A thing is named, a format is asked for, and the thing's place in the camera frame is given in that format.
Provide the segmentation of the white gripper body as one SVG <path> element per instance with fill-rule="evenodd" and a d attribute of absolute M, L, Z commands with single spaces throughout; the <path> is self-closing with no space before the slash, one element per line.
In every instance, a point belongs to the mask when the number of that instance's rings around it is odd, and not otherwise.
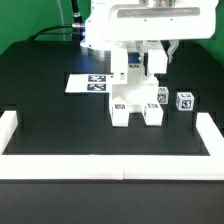
<path fill-rule="evenodd" d="M 215 33 L 218 1 L 109 2 L 103 38 L 111 42 L 210 38 Z"/>

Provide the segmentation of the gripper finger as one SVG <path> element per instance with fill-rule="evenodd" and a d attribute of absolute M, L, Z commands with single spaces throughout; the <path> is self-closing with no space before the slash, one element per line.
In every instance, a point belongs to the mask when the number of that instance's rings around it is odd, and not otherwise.
<path fill-rule="evenodd" d="M 139 61 L 144 64 L 145 63 L 145 48 L 142 41 L 136 41 L 135 47 L 137 52 L 139 53 Z"/>
<path fill-rule="evenodd" d="M 179 47 L 179 41 L 178 40 L 170 40 L 169 41 L 169 48 L 167 50 L 167 55 L 168 55 L 168 62 L 171 63 L 173 59 L 173 54 Z"/>

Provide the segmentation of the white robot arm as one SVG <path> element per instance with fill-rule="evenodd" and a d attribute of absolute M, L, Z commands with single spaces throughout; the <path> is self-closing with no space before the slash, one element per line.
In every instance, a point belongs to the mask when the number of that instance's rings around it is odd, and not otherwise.
<path fill-rule="evenodd" d="M 146 42 L 168 41 L 168 50 L 156 59 L 171 62 L 181 40 L 207 39 L 215 33 L 219 0 L 91 0 L 85 22 L 87 49 L 109 51 L 115 64 L 128 63 L 128 45 L 153 57 Z"/>

